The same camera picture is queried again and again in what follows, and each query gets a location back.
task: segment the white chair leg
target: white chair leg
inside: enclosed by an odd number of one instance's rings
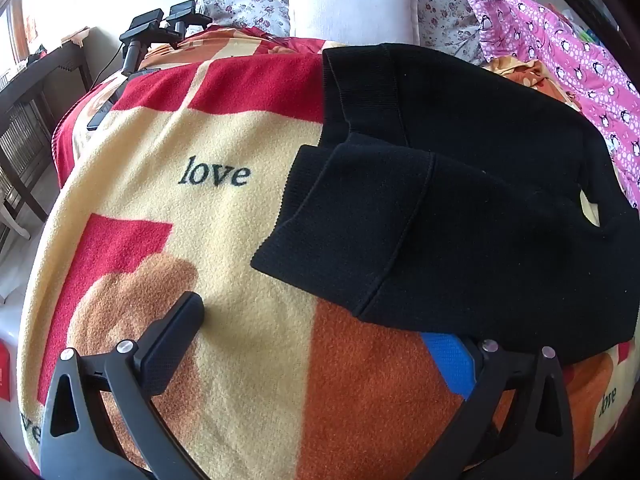
[[[11,229],[17,232],[22,238],[26,238],[27,240],[31,238],[31,235],[29,234],[27,229],[20,227],[16,223],[16,221],[14,220],[14,217],[11,216],[11,213],[9,213],[7,208],[4,206],[4,203],[0,203],[0,222],[9,226]]]

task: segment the folded black clothing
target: folded black clothing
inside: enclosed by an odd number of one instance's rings
[[[549,345],[565,364],[633,337],[640,221],[591,123],[428,49],[323,55],[322,138],[255,269],[363,321]]]

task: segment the silver screw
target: silver screw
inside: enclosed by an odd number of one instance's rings
[[[498,348],[498,343],[493,339],[485,339],[484,341],[482,341],[482,350],[484,350],[485,352],[497,352]]]
[[[551,348],[551,346],[543,346],[542,355],[547,359],[553,359],[554,357],[556,357],[556,351]]]
[[[129,341],[128,339],[125,339],[124,341],[120,341],[118,343],[118,346],[116,346],[116,350],[121,354],[126,354],[127,352],[131,352],[132,348],[133,348],[133,341]]]
[[[69,361],[74,356],[73,348],[65,348],[62,352],[60,352],[60,359],[63,361]]]

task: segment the white cushion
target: white cushion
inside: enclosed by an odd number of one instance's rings
[[[420,44],[418,0],[289,0],[289,20],[297,38]]]

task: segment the red box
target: red box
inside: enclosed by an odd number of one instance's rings
[[[9,351],[0,340],[0,399],[11,402],[11,390],[9,380],[11,379],[11,359]]]

